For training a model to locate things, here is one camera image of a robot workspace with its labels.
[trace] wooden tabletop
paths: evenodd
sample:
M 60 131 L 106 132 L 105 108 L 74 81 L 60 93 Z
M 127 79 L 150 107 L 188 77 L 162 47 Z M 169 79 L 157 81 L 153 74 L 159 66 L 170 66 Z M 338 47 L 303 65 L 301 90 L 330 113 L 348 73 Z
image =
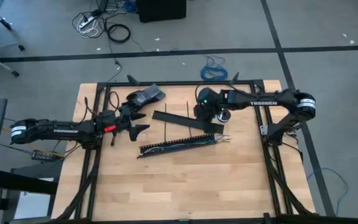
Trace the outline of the wooden tabletop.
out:
M 281 89 L 278 80 L 264 82 L 267 92 Z M 209 87 L 215 91 L 224 88 L 222 85 Z M 248 85 L 236 87 L 250 91 Z M 120 102 L 139 89 L 144 87 L 114 87 Z M 164 142 L 164 122 L 151 118 L 154 110 L 165 111 L 167 104 L 167 113 L 188 116 L 189 111 L 190 117 L 194 118 L 195 86 L 161 86 L 160 89 L 167 96 L 162 101 L 145 106 L 140 112 L 147 116 L 135 121 L 137 124 L 150 124 L 149 129 L 139 134 L 136 142 L 131 142 L 124 131 L 117 135 L 116 143 L 111 147 L 112 135 L 105 135 L 93 220 L 255 218 L 265 212 L 274 216 L 253 107 L 232 112 L 231 119 L 224 125 L 224 134 L 230 135 L 231 142 L 136 159 L 139 146 Z M 95 83 L 80 86 L 74 121 L 80 121 L 84 115 L 85 96 L 89 105 L 93 105 L 95 92 Z M 287 110 L 279 106 L 271 106 L 270 110 L 273 122 L 280 121 L 287 114 Z M 167 123 L 166 140 L 188 138 L 190 132 L 192 136 L 203 134 L 198 129 L 189 130 Z M 296 141 L 289 136 L 284 136 L 283 142 L 297 147 Z M 67 149 L 73 146 L 74 143 L 69 142 Z M 289 188 L 313 212 L 313 201 L 299 153 L 288 146 L 280 146 L 280 152 Z M 76 194 L 84 155 L 85 150 L 79 149 L 65 159 L 52 218 L 59 216 Z M 83 217 L 87 204 L 88 193 L 85 195 Z M 285 212 L 282 198 L 280 204 L 282 212 Z

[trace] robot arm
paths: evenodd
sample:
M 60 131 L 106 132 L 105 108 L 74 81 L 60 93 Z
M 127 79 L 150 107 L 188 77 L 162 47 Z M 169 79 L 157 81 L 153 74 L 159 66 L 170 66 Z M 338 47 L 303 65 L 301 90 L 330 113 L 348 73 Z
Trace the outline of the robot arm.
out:
M 132 121 L 146 116 L 138 111 L 147 104 L 161 100 L 164 96 L 165 93 L 159 90 L 156 84 L 153 84 L 144 90 L 131 93 L 127 97 L 127 101 L 118 107 L 118 117 L 116 117 L 115 111 L 105 110 L 98 115 L 94 114 L 93 119 L 78 123 L 48 119 L 24 119 L 11 126 L 11 144 L 26 144 L 38 139 L 68 140 L 80 143 L 84 149 L 95 149 L 104 133 L 112 133 L 111 145 L 114 145 L 115 136 L 124 130 L 129 131 L 131 141 L 136 141 L 138 134 L 150 127 L 148 124 L 133 124 Z M 93 113 L 88 108 L 86 98 L 85 105 L 86 110 Z
M 11 144 L 27 144 L 35 140 L 68 140 L 76 141 L 84 149 L 95 149 L 98 139 L 104 133 L 112 132 L 113 136 L 127 130 L 131 141 L 136 141 L 137 135 L 149 125 L 134 125 L 132 121 L 143 118 L 145 114 L 132 112 L 128 107 L 118 109 L 117 118 L 114 111 L 106 110 L 93 119 L 79 123 L 69 121 L 51 121 L 48 119 L 24 119 L 14 123 L 11 134 Z
M 248 106 L 283 106 L 289 113 L 277 124 L 267 127 L 261 132 L 269 144 L 281 145 L 283 134 L 291 131 L 294 125 L 304 123 L 316 116 L 315 99 L 307 93 L 294 90 L 276 91 L 274 93 L 250 94 L 241 90 L 221 90 L 216 93 L 204 88 L 197 97 L 198 104 L 194 107 L 196 118 L 209 123 L 215 116 L 222 122 L 230 118 L 228 110 L 242 110 Z

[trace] floor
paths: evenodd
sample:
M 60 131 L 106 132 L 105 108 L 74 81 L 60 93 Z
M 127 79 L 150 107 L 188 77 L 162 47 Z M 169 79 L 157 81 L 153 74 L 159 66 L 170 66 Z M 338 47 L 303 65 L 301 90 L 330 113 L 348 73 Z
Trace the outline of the floor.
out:
M 12 23 L 27 49 L 12 48 L 0 55 L 21 74 L 14 78 L 0 68 L 0 97 L 8 99 L 7 118 L 70 120 L 80 83 L 105 82 L 116 72 L 114 60 L 107 55 L 105 34 L 83 39 L 70 24 L 79 12 L 89 11 L 90 4 L 90 0 L 3 2 L 0 14 Z M 265 16 L 269 11 L 273 23 L 268 23 L 268 13 Z M 231 0 L 228 4 L 195 0 L 188 1 L 186 19 L 142 24 L 138 15 L 127 14 L 113 21 L 129 26 L 132 38 L 145 51 L 213 49 L 212 54 L 226 59 L 223 67 L 229 77 L 240 72 L 240 79 L 280 80 L 283 87 L 294 84 L 311 93 L 318 110 L 308 127 L 320 166 L 338 172 L 349 186 L 338 215 L 358 217 L 358 1 Z M 275 41 L 272 24 L 277 31 Z M 1 44 L 11 41 L 5 33 L 0 25 Z M 278 45 L 282 50 L 277 53 Z M 142 57 L 133 41 L 112 44 L 112 51 L 133 53 L 118 58 L 122 73 L 114 82 L 126 81 L 126 74 L 140 81 L 201 80 L 200 70 L 206 63 L 200 54 Z M 1 142 L 9 143 L 9 139 L 9 133 L 2 134 Z M 301 133 L 300 140 L 305 173 L 310 174 L 313 168 Z M 37 146 L 51 149 L 53 144 L 40 141 Z M 0 147 L 2 170 L 38 163 Z M 324 172 L 324 178 L 336 209 L 344 186 L 332 172 Z M 316 211 L 325 214 L 314 178 L 310 189 Z

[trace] black cable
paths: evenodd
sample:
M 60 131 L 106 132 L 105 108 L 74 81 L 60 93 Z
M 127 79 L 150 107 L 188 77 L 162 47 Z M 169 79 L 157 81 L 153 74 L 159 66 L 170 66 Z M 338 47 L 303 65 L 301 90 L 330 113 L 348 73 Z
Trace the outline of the black cable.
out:
M 60 161 L 63 162 L 68 157 L 68 155 L 70 155 L 72 152 L 74 152 L 76 149 L 78 149 L 80 146 L 82 146 L 82 145 L 79 145 L 78 147 L 76 147 L 77 144 L 78 144 L 78 142 L 75 143 L 74 147 L 72 147 L 71 149 L 69 149 L 68 151 L 65 152 L 65 153 L 68 153 L 65 157 L 61 157 L 60 159 L 54 161 L 52 166 L 50 166 L 48 168 L 48 170 L 51 170 L 52 168 L 54 168 L 56 166 L 56 164 L 58 164 L 58 162 L 60 162 Z
M 84 101 L 85 101 L 86 110 L 88 110 L 89 112 L 91 112 L 91 114 L 93 114 L 93 115 L 96 116 L 96 113 L 93 112 L 93 111 L 91 110 L 91 108 L 88 106 L 88 99 L 87 99 L 87 97 L 84 97 Z
M 287 134 L 288 136 L 290 136 L 291 138 L 295 139 L 296 140 L 296 144 L 299 144 L 299 140 L 297 137 L 295 137 L 294 135 L 292 134 L 289 134 L 288 132 L 286 132 L 285 134 Z
M 74 147 L 71 148 L 70 150 L 68 150 L 66 153 L 67 155 L 63 158 L 66 159 L 71 153 L 73 153 L 75 150 L 77 150 L 79 147 L 81 147 L 82 145 L 77 146 L 77 142 L 75 143 Z
M 194 91 L 194 95 L 195 95 L 195 98 L 196 98 L 196 104 L 199 104 L 198 103 L 198 97 L 197 97 L 197 90 L 198 90 L 198 87 L 200 87 L 200 85 L 202 85 L 202 83 L 199 83 L 196 87 L 196 90 Z
M 114 93 L 116 96 L 117 96 L 117 106 L 114 106 L 111 102 L 111 94 Z M 119 97 L 118 97 L 118 94 L 116 91 L 111 91 L 110 94 L 109 94 L 109 103 L 110 105 L 114 108 L 114 112 L 116 112 L 118 110 L 118 107 L 119 107 Z
M 62 140 L 59 140 L 59 141 L 56 142 L 56 145 L 55 145 L 55 147 L 53 147 L 52 152 L 55 152 L 57 145 L 59 145 L 59 143 L 60 143 L 61 141 L 62 141 Z
M 9 119 L 9 118 L 4 118 L 5 120 L 7 121 L 13 121 L 13 122 L 17 122 L 16 120 L 13 120 L 13 119 Z
M 106 81 L 106 84 L 105 84 L 102 88 L 100 88 L 100 89 L 98 89 L 98 90 L 96 90 L 96 91 L 101 91 L 101 90 L 103 90 L 103 89 L 109 84 L 109 82 L 110 82 L 113 78 L 116 78 L 117 75 L 119 75 L 119 74 L 121 73 L 121 71 L 122 71 L 122 65 L 121 65 L 117 60 L 116 60 L 116 64 L 118 64 L 118 68 L 119 68 L 118 72 L 117 72 L 116 74 L 114 74 L 111 78 L 109 78 L 109 80 Z
M 14 150 L 17 150 L 17 151 L 22 152 L 22 153 L 24 153 L 24 154 L 30 155 L 30 156 L 32 155 L 32 152 L 29 152 L 29 151 L 26 151 L 26 150 L 23 150 L 23 149 L 18 149 L 18 148 L 16 148 L 16 147 L 7 146 L 7 145 L 5 145 L 5 144 L 0 144 L 0 146 L 7 147 L 7 148 L 9 148 L 9 149 L 14 149 Z
M 115 39 L 111 36 L 111 34 L 118 28 L 124 28 L 127 32 L 128 32 L 128 36 L 125 37 L 124 39 Z M 127 42 L 129 40 L 129 38 L 131 37 L 131 31 L 129 30 L 128 26 L 125 26 L 124 24 L 113 24 L 109 27 L 108 31 L 107 31 L 107 36 L 109 37 L 109 39 L 115 43 L 118 44 L 123 44 L 125 42 Z
M 293 147 L 293 146 L 291 146 L 290 144 L 287 144 L 287 143 L 285 143 L 285 142 L 283 142 L 283 144 L 286 145 L 286 146 L 288 146 L 288 147 L 290 147 L 290 148 L 295 149 L 296 151 L 298 151 L 298 152 L 299 152 L 299 155 L 300 155 L 300 157 L 301 157 L 301 160 L 302 160 L 302 162 L 303 162 L 303 152 L 302 152 L 302 151 L 300 151 L 299 149 L 297 149 L 297 148 L 295 148 L 295 147 Z

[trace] power strip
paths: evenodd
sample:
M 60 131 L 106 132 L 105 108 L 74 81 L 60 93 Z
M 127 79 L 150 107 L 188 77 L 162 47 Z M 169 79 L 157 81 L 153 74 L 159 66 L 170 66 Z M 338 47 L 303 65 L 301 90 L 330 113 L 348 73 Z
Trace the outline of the power strip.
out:
M 92 22 L 94 19 L 96 19 L 96 17 L 91 16 L 91 17 L 88 18 L 88 21 L 81 23 L 78 27 L 79 27 L 80 29 L 82 29 L 82 28 L 84 28 L 86 25 L 88 25 L 90 22 Z

